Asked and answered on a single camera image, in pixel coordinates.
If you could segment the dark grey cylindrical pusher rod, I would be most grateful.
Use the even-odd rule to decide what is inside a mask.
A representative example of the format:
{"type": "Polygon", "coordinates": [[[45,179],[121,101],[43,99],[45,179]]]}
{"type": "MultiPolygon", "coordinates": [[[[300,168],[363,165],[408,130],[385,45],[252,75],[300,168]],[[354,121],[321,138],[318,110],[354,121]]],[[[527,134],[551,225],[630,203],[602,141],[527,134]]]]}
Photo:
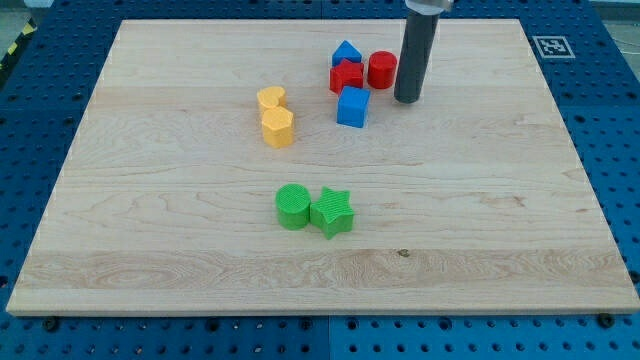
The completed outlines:
{"type": "Polygon", "coordinates": [[[420,98],[439,17],[414,10],[407,15],[394,86],[394,97],[401,103],[420,98]]]}

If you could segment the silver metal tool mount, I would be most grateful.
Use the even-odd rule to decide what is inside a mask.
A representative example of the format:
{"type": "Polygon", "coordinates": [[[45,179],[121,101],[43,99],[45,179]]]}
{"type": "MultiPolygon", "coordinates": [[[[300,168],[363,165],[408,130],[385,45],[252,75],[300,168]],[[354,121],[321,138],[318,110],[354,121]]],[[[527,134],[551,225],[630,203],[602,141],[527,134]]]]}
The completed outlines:
{"type": "Polygon", "coordinates": [[[450,11],[454,0],[405,0],[406,7],[421,15],[439,15],[450,11]]]}

